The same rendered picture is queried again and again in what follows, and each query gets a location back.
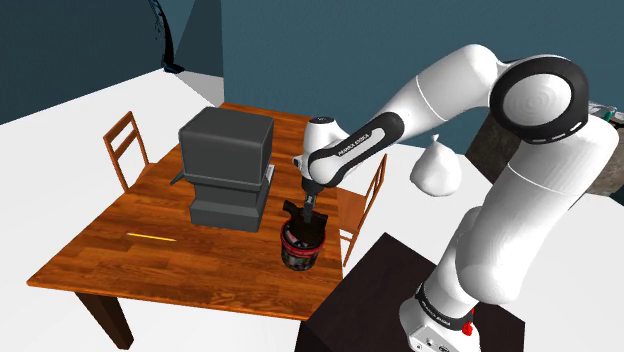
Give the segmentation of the dark brown cabinet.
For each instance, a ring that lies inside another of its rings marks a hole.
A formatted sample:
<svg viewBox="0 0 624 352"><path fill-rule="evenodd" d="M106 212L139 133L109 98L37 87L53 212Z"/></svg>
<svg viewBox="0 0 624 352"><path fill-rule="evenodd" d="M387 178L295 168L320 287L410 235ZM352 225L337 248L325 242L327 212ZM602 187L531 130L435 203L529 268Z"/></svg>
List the dark brown cabinet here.
<svg viewBox="0 0 624 352"><path fill-rule="evenodd" d="M624 191L624 110L614 106L590 101L588 112L608 119L619 135L619 144L594 183L587 192L595 195L614 196ZM494 183L520 144L520 139L504 129L488 115L469 146L465 157L490 182Z"/></svg>

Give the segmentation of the grey coffee machine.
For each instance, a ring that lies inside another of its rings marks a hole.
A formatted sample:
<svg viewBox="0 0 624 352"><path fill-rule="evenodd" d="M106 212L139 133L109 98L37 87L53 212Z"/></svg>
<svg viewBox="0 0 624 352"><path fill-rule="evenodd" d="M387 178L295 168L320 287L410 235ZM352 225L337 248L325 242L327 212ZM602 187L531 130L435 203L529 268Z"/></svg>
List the grey coffee machine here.
<svg viewBox="0 0 624 352"><path fill-rule="evenodd" d="M274 119L206 107L180 128L183 168L176 176L194 187L195 225L256 232L268 199Z"/></svg>

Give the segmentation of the dark robot stand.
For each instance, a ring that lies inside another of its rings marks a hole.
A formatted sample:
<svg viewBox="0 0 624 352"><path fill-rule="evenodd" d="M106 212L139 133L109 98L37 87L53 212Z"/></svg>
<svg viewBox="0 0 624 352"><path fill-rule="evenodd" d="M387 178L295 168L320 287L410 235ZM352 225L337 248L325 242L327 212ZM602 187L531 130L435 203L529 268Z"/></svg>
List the dark robot stand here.
<svg viewBox="0 0 624 352"><path fill-rule="evenodd" d="M385 233L309 319L294 352L414 352L399 307L435 265Z"/></svg>

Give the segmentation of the black curved floor lamp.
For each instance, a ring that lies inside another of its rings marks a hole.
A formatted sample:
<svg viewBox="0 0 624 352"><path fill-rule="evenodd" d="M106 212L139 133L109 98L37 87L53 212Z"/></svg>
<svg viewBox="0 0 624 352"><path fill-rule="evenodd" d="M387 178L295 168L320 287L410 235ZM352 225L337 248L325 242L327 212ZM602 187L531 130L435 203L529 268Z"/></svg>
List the black curved floor lamp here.
<svg viewBox="0 0 624 352"><path fill-rule="evenodd" d="M174 45L171 36L170 27L158 0L147 0L149 6L155 16L155 29L157 31L157 39L163 43L163 53L161 58L161 66L167 73L179 74L185 71L185 68L175 63Z"/></svg>

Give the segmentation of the black cup with red rim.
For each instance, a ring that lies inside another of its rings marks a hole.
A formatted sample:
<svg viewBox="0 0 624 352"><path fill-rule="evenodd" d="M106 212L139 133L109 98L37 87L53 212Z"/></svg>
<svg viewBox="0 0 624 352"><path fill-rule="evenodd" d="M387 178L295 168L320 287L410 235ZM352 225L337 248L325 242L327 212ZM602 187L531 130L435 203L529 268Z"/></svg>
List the black cup with red rim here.
<svg viewBox="0 0 624 352"><path fill-rule="evenodd" d="M281 227L281 259L284 265L294 271L311 269L325 243L325 233L320 234L311 244L295 238L290 232L291 220Z"/></svg>

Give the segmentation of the white tied sack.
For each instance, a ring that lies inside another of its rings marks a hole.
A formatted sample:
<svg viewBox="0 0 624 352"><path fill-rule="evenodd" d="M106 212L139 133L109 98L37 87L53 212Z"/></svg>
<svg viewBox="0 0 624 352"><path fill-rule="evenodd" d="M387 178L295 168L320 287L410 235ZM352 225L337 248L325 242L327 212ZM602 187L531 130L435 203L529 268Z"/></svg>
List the white tied sack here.
<svg viewBox="0 0 624 352"><path fill-rule="evenodd" d="M415 162L410 181L432 197L446 197L455 193L461 184L462 171L455 152L431 136L432 143Z"/></svg>

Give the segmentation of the black angular object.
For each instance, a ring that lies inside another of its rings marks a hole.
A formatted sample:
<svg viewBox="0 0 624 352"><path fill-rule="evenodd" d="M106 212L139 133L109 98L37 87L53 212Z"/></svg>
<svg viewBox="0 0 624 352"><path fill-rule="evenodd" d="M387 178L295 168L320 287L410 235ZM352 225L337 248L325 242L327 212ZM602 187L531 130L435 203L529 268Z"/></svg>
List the black angular object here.
<svg viewBox="0 0 624 352"><path fill-rule="evenodd" d="M298 207L288 200L284 201L283 210L290 214L290 231L292 233L303 231L322 231L328 220L327 215L320 214L316 211L311 211L307 220L305 217L305 209Z"/></svg>

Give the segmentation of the wooden table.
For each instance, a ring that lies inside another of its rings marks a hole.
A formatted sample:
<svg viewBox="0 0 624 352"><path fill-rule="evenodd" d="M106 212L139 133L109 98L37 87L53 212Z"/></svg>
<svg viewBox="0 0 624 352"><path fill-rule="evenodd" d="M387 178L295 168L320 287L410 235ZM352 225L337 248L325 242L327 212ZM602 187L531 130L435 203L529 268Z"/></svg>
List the wooden table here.
<svg viewBox="0 0 624 352"><path fill-rule="evenodd" d="M193 186L171 179L181 170L172 148L140 180L44 264L31 287L77 295L120 349L134 341L122 298L305 321L343 278L338 202L333 190L316 205L328 215L314 266L293 271L281 260L285 200L304 198L292 157L302 150L307 117L268 111L274 119L275 166L261 225L244 232L192 224ZM135 238L127 232L176 239Z"/></svg>

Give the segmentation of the wooden chair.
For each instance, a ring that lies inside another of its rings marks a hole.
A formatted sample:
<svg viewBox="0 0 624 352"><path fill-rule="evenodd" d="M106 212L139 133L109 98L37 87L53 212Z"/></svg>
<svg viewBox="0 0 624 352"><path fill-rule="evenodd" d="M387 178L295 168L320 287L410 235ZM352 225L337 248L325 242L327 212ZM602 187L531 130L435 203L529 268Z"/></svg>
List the wooden chair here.
<svg viewBox="0 0 624 352"><path fill-rule="evenodd" d="M113 146L113 141L120 135L120 133L126 128L130 127L131 130L123 141L117 146ZM124 191L127 191L130 186L123 174L122 168L119 164L119 159L127 151L133 142L137 142L139 150L144 162L144 167L141 170L139 176L140 180L151 168L154 167L154 163L149 161L149 157L145 148L144 141L142 139L140 130L136 123L135 117L132 111L128 111L122 118L120 118L102 137L106 150L111 159L115 173Z"/></svg>
<svg viewBox="0 0 624 352"><path fill-rule="evenodd" d="M384 183L386 163L387 155L384 155L365 195L341 188L337 189L340 229L350 234L350 237L340 236L342 240L348 242L343 266L348 263L360 230Z"/></svg>

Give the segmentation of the yellow pencil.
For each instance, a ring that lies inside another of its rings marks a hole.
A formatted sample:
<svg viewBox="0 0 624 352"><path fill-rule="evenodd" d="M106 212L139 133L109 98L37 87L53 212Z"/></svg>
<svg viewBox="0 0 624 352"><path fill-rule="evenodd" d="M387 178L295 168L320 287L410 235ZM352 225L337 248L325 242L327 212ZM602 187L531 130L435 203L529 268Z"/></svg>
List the yellow pencil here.
<svg viewBox="0 0 624 352"><path fill-rule="evenodd" d="M135 237L135 238L143 238L143 239L157 240L157 241L163 241L163 242L177 242L177 240L173 238L146 235L146 234L140 234L140 233L127 232L126 235L130 237Z"/></svg>

